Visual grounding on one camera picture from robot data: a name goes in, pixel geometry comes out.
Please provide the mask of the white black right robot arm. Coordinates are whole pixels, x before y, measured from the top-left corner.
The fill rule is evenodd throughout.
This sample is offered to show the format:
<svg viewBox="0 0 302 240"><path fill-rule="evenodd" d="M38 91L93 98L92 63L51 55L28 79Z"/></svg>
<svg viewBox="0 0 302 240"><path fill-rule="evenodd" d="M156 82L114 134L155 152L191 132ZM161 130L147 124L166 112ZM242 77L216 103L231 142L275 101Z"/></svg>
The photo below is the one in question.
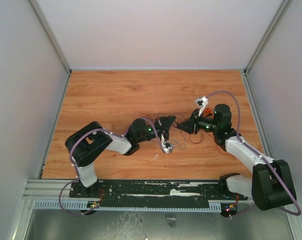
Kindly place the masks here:
<svg viewBox="0 0 302 240"><path fill-rule="evenodd" d="M216 105L212 117L204 117L202 110L197 108L177 128L188 134L197 134L200 130L212 133L214 142L242 162L252 173L251 178L238 173L222 176L222 183L217 187L221 198L230 199L237 193L253 199L262 211L297 202L288 163L283 159L275 160L266 156L250 145L232 127L232 113L228 105Z"/></svg>

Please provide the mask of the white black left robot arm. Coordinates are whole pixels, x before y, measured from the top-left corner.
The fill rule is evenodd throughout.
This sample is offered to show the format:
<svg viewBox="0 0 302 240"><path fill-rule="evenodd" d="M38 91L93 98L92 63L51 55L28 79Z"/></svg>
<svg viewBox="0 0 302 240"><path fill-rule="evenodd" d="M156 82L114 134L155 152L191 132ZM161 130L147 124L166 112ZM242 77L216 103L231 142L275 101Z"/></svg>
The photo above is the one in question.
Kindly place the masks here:
<svg viewBox="0 0 302 240"><path fill-rule="evenodd" d="M82 184L82 193L89 198L98 193L94 161L105 150L130 156L140 149L140 143L156 139L164 154L171 153L174 145L168 140L175 120L174 115L159 117L154 121L148 117L140 117L131 123L124 134L106 130L97 121L93 121L69 136L65 147L76 178Z"/></svg>

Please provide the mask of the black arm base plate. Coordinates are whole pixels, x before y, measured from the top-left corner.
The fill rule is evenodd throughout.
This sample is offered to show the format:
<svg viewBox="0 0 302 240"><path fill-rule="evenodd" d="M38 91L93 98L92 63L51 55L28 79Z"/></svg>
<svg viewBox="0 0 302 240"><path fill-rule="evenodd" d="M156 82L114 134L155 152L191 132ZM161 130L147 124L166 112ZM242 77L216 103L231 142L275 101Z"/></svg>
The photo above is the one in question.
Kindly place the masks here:
<svg viewBox="0 0 302 240"><path fill-rule="evenodd" d="M71 198L98 199L103 206L206 207L210 202L232 204L245 197L222 192L217 180L100 179L86 188L72 183Z"/></svg>

